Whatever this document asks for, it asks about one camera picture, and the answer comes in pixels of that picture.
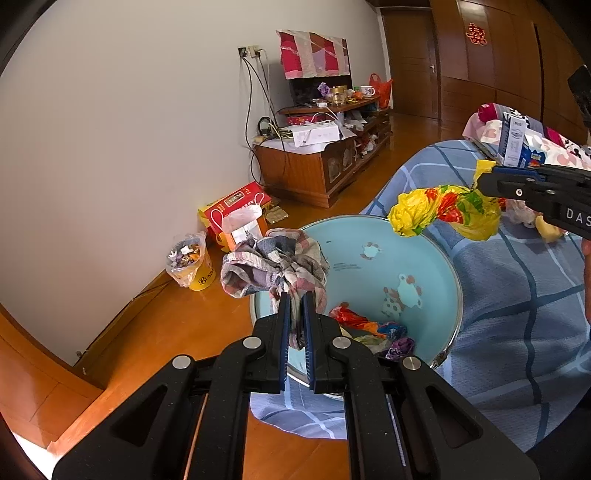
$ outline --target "white mug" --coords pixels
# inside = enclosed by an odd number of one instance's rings
[[[369,85],[364,85],[364,86],[359,87],[359,91],[361,93],[363,93],[363,96],[365,98],[370,98],[375,95],[375,88],[370,87]]]

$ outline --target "orange plastic bag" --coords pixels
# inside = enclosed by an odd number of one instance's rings
[[[375,88],[375,94],[379,96],[380,109],[387,108],[390,103],[392,81],[392,79],[389,79],[387,82],[382,82],[382,79],[377,73],[372,73],[369,77],[369,84]]]

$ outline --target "person's hand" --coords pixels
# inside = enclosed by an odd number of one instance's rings
[[[585,317],[591,323],[591,241],[583,239],[581,244],[585,256],[583,282],[585,284]]]

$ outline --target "red and yellow plastic bag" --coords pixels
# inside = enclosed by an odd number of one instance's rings
[[[478,160],[474,185],[482,173],[490,172],[495,165],[491,160]],[[442,185],[401,193],[388,220],[402,236],[419,235],[439,218],[470,240],[487,240],[499,228],[502,204],[503,199],[485,197],[475,186]]]

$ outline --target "blue checkered bed sheet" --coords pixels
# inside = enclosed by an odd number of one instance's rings
[[[398,195],[470,185],[482,154],[470,142],[430,145],[408,160],[362,213],[386,216]],[[486,242],[439,222],[426,230],[462,285],[462,329],[439,373],[522,450],[556,428],[591,387],[583,255],[570,235],[546,245],[536,231],[501,222]],[[288,379],[280,395],[254,394],[262,421],[305,437],[345,439],[343,403]]]

